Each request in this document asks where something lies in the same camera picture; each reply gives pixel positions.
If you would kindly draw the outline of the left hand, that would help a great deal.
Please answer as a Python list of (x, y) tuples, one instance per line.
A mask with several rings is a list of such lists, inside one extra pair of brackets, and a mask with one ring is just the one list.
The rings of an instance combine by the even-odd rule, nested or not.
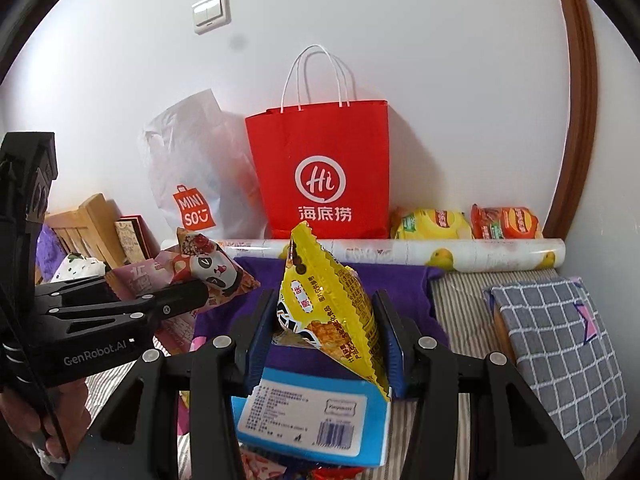
[[(58, 387), (60, 397), (55, 415), (66, 442), (68, 454), (76, 452), (78, 445), (91, 424), (86, 408), (88, 387), (85, 378)], [(12, 432), (23, 442), (31, 444), (35, 436), (44, 430), (49, 437), (43, 448), (53, 458), (65, 457), (62, 442), (49, 415), (44, 419), (15, 392), (6, 389), (1, 393), (1, 413)]]

